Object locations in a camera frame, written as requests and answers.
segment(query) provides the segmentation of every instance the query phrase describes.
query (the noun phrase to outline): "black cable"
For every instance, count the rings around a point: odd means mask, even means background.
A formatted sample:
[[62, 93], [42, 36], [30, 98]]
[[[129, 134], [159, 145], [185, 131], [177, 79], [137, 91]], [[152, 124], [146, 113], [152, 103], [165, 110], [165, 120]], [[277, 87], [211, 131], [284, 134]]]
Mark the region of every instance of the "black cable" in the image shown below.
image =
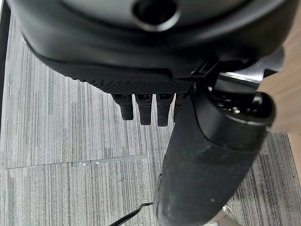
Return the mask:
[[120, 226], [120, 225], [122, 225], [123, 223], [127, 222], [129, 219], [131, 219], [135, 215], [137, 215], [144, 206], [151, 206], [152, 204], [153, 204], [152, 202], [141, 204], [138, 209], [136, 209], [133, 212], [125, 215], [124, 217], [120, 218], [119, 220], [115, 221], [113, 224], [111, 224], [109, 226]]

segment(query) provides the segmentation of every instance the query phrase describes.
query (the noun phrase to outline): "striped carpet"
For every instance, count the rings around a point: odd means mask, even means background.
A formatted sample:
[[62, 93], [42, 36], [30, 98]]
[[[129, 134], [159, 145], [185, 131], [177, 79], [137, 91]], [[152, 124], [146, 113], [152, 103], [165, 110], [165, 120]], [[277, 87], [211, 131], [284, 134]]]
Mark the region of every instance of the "striped carpet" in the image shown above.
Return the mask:
[[[66, 78], [23, 43], [12, 17], [0, 143], [1, 226], [107, 226], [153, 188], [173, 129], [122, 121], [110, 95]], [[229, 206], [245, 226], [301, 226], [287, 135], [272, 132]], [[151, 208], [128, 226], [157, 225]]]

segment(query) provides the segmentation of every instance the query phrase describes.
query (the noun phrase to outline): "black plastic housing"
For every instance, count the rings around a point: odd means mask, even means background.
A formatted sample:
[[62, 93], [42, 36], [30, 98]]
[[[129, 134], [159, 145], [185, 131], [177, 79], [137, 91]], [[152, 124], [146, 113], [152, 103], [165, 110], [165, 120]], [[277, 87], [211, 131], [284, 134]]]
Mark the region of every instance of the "black plastic housing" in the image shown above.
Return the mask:
[[9, 4], [29, 45], [56, 61], [48, 64], [53, 69], [112, 94], [129, 94], [120, 87], [130, 85], [134, 94], [163, 94], [187, 92], [191, 72], [208, 59], [261, 58], [275, 51], [290, 30], [298, 0], [250, 0], [225, 15], [162, 33], [103, 23], [60, 0]]
[[273, 101], [266, 101], [269, 114], [255, 118], [233, 116], [203, 92], [185, 99], [155, 192], [154, 213], [161, 225], [203, 225], [222, 209], [274, 121]]

